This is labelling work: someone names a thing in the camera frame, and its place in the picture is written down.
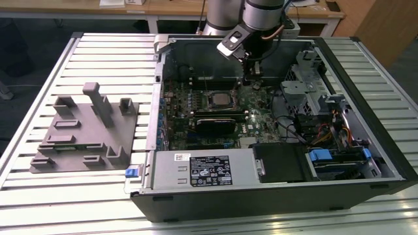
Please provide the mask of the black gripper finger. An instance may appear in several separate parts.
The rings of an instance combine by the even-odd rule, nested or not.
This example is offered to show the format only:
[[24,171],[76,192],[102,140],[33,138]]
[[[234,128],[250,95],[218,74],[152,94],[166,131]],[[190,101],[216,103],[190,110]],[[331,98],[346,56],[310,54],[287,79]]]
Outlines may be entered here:
[[248,85],[252,81],[260,80],[263,76],[263,67],[260,61],[247,60],[243,63],[243,81]]

